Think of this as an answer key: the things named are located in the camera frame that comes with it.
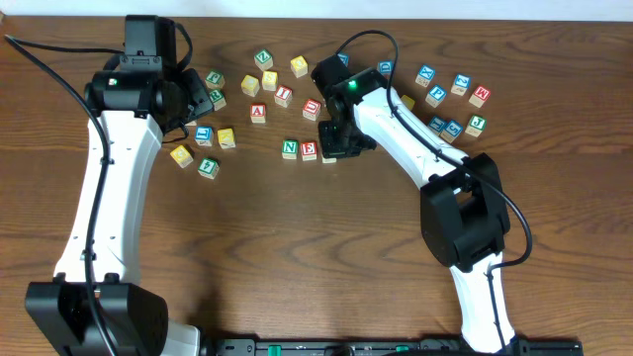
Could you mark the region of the red E block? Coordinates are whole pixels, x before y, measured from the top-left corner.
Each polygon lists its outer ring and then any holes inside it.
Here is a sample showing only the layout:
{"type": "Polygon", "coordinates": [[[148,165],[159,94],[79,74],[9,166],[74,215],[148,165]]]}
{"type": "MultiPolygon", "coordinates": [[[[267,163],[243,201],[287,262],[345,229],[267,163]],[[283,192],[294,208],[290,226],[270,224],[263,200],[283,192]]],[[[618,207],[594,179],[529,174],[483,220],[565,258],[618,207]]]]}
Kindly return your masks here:
{"type": "Polygon", "coordinates": [[[301,143],[301,156],[303,161],[317,159],[317,143],[315,141],[306,141],[301,143]]]}

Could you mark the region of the red U block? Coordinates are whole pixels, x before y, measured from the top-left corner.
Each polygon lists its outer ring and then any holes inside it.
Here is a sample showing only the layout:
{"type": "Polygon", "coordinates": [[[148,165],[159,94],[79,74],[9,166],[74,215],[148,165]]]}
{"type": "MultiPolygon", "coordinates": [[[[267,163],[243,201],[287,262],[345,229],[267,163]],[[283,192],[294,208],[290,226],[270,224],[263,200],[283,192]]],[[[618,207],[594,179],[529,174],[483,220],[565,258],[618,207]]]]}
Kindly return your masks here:
{"type": "Polygon", "coordinates": [[[308,120],[316,121],[320,114],[320,110],[321,102],[314,99],[308,99],[303,107],[302,115],[308,120]]]}
{"type": "Polygon", "coordinates": [[[321,157],[321,162],[323,164],[329,164],[329,163],[335,163],[336,162],[336,158],[333,158],[333,157],[332,158],[327,158],[327,157],[325,157],[323,155],[321,155],[320,157],[321,157]]]}

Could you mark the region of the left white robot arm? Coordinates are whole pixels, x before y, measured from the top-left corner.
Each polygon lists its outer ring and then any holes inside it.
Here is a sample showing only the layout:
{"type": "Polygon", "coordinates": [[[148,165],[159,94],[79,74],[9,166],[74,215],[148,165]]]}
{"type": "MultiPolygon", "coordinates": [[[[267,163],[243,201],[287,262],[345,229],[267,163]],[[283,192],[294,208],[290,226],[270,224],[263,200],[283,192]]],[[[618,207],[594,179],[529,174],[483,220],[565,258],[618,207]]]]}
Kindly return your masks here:
{"type": "Polygon", "coordinates": [[[74,225],[50,282],[25,306],[60,355],[211,355],[203,331],[170,318],[140,284],[138,238],[163,137],[213,109],[193,69],[99,71],[85,87],[89,153],[74,225]]]}

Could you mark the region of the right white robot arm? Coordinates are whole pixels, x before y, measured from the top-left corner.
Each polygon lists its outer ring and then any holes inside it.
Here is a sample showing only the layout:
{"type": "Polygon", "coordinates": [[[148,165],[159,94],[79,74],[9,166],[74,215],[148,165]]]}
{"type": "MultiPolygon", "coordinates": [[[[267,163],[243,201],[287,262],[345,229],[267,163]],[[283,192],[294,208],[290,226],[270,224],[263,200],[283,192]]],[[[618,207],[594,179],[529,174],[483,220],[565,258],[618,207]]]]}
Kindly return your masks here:
{"type": "Polygon", "coordinates": [[[515,333],[500,270],[512,203],[494,161],[469,157],[422,124],[375,69],[321,63],[311,78],[331,115],[318,125],[324,157],[382,146],[395,159],[419,190],[424,242],[453,277],[464,341],[476,352],[506,350],[515,333]]]}

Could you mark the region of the green N block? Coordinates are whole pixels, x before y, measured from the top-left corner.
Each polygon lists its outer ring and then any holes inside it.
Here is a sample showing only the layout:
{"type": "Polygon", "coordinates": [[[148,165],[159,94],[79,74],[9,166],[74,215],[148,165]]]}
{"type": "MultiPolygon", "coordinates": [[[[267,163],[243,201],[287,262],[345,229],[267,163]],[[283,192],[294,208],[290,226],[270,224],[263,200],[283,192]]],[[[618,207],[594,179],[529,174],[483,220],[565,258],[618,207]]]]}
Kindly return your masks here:
{"type": "Polygon", "coordinates": [[[296,159],[299,143],[293,139],[285,139],[282,143],[282,157],[284,159],[296,159]]]}

